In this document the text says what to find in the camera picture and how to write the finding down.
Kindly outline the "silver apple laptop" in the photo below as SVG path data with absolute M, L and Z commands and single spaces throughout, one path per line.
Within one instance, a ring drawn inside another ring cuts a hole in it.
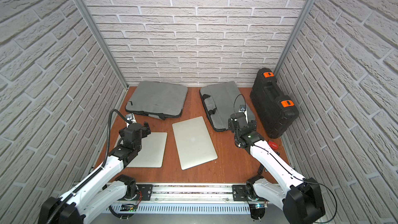
M 161 168 L 163 164 L 166 132 L 152 132 L 142 139 L 142 149 L 130 162 L 128 168 Z
M 218 158 L 202 116 L 173 123 L 172 127 L 182 170 Z

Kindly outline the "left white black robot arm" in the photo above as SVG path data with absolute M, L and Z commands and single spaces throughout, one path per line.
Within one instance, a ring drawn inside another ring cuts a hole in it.
M 89 224 L 117 200 L 141 198 L 136 180 L 121 171 L 137 157 L 142 139 L 151 134 L 149 124 L 131 123 L 119 131 L 122 144 L 83 181 L 59 198 L 50 197 L 40 209 L 40 224 Z

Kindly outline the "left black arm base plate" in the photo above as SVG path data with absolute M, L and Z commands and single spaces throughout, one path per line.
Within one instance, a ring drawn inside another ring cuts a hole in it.
M 150 201 L 153 184 L 137 184 L 136 187 L 137 191 L 133 201 Z

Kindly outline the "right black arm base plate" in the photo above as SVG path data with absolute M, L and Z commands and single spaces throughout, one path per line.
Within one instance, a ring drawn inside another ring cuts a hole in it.
M 257 196 L 254 190 L 244 184 L 232 185 L 234 201 L 248 201 L 249 203 L 265 202 L 264 198 Z

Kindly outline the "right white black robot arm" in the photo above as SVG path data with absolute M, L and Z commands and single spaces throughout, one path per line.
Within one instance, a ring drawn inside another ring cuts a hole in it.
M 230 116 L 228 127 L 234 133 L 235 146 L 257 159 L 278 182 L 275 185 L 260 175 L 251 178 L 248 191 L 254 198 L 263 198 L 280 208 L 291 224 L 312 224 L 325 215 L 320 184 L 284 162 L 257 132 L 256 121 L 248 122 L 245 113 L 238 112 Z

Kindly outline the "grey laptop bag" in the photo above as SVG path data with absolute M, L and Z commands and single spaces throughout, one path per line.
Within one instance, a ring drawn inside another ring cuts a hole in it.
M 161 120 L 178 118 L 182 110 L 188 88 L 160 82 L 140 82 L 127 101 L 125 110 L 142 116 Z
M 206 116 L 217 132 L 227 131 L 228 119 L 245 104 L 234 81 L 208 85 L 200 89 Z

